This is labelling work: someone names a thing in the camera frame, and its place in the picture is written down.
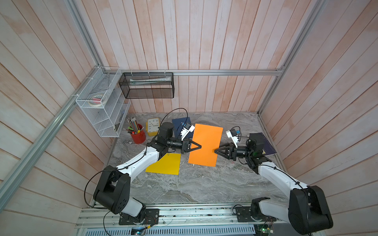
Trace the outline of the orange paper document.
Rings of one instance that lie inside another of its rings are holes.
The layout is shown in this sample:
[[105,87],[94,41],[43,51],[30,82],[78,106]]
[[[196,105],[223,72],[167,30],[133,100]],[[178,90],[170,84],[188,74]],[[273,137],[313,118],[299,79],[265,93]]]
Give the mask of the orange paper document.
[[220,146],[222,132],[222,127],[196,124],[193,141],[200,144],[201,149],[190,153],[188,163],[215,167],[218,158],[215,150]]

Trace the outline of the yellow paper document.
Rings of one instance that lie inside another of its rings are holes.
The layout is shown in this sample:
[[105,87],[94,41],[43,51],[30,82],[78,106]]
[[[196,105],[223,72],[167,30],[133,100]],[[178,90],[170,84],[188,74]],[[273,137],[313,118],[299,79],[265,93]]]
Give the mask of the yellow paper document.
[[181,154],[167,153],[156,163],[146,169],[146,173],[179,175]]

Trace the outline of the blue paper document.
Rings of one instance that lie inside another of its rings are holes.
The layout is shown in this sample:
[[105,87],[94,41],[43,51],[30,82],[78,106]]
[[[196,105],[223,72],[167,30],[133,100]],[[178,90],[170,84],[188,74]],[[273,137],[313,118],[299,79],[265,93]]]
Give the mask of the blue paper document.
[[174,136],[176,138],[181,138],[181,131],[183,129],[182,123],[184,123],[184,122],[192,123],[190,117],[188,117],[187,119],[186,119],[186,117],[184,117],[184,118],[179,118],[179,119],[173,119],[172,120],[172,123],[174,125]]

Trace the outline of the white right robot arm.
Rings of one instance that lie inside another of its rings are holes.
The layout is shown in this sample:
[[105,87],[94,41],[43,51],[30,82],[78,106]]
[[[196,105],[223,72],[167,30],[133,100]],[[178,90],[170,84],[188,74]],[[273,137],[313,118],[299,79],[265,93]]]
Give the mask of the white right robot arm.
[[229,160],[245,159],[256,174],[266,178],[287,197],[287,203],[279,203],[269,197],[253,199],[250,206],[236,205],[233,208],[239,222],[259,222],[279,219],[289,223],[301,235],[331,229],[334,225],[324,191],[310,186],[285,171],[263,154],[265,137],[251,133],[244,146],[238,144],[241,132],[227,131],[232,143],[221,145],[215,153]]

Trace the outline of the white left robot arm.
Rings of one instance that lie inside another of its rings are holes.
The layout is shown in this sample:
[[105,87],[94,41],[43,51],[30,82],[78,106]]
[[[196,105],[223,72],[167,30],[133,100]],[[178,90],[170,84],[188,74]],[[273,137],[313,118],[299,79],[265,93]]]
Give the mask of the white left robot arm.
[[137,156],[117,167],[107,166],[102,172],[93,199],[113,214],[123,214],[142,220],[146,207],[130,196],[131,182],[150,165],[162,159],[170,149],[180,153],[201,149],[201,145],[187,138],[195,130],[190,123],[183,124],[180,137],[173,137],[173,123],[165,122],[157,135]]

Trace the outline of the dark purple book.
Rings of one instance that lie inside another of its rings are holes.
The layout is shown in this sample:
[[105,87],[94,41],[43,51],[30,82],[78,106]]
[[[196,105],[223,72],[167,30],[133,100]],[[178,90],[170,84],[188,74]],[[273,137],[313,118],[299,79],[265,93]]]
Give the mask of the dark purple book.
[[263,139],[264,139],[264,147],[263,147],[264,155],[269,156],[269,155],[276,154],[277,151],[275,150],[273,145],[269,142],[269,140],[264,135],[262,135],[262,136],[263,136]]

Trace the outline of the yellow desk clock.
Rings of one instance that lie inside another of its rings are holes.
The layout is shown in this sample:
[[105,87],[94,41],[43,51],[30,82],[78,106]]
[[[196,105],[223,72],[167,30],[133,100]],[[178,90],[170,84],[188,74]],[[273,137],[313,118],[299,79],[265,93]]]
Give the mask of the yellow desk clock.
[[159,118],[150,118],[146,121],[146,131],[148,136],[153,137],[158,134],[160,127],[160,119]]

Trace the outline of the red metal pencil cup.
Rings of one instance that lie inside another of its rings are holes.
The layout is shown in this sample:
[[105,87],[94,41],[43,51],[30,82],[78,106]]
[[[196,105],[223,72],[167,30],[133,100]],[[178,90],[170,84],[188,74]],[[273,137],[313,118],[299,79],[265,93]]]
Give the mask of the red metal pencil cup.
[[146,134],[144,132],[144,127],[141,124],[138,124],[138,127],[140,128],[139,131],[132,131],[131,137],[135,144],[142,144],[146,140]]

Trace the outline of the tape roll in shelf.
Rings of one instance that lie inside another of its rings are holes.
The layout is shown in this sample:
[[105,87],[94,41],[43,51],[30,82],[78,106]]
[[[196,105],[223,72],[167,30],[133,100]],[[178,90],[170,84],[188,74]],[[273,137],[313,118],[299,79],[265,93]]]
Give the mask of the tape roll in shelf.
[[88,104],[89,106],[91,107],[102,107],[106,104],[107,102],[107,96],[103,93],[98,93],[98,94],[95,94],[93,95],[89,101],[88,101]]

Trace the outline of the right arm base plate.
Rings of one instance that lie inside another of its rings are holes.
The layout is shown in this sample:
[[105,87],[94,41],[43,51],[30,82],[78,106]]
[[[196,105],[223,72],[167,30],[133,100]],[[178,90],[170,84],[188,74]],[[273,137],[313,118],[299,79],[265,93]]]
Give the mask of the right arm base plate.
[[270,200],[269,197],[253,199],[250,206],[235,205],[232,214],[236,215],[238,222],[262,222],[277,221],[277,218],[262,214],[259,203],[263,200]]

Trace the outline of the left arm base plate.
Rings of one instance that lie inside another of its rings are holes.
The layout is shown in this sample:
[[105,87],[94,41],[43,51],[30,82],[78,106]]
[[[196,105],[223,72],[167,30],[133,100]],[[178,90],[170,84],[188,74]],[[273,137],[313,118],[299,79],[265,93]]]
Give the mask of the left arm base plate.
[[159,221],[158,208],[143,208],[141,213],[137,216],[131,216],[126,213],[120,214],[119,225],[132,225],[132,226],[154,226]]

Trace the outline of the aluminium front rail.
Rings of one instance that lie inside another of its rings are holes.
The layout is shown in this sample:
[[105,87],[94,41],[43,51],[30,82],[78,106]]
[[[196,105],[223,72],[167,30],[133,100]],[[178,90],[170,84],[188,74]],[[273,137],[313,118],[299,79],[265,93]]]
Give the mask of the aluminium front rail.
[[[155,227],[242,225],[235,215],[236,203],[188,203],[147,205],[158,208],[158,224]],[[75,229],[121,228],[120,215],[105,209],[85,208],[81,211]]]

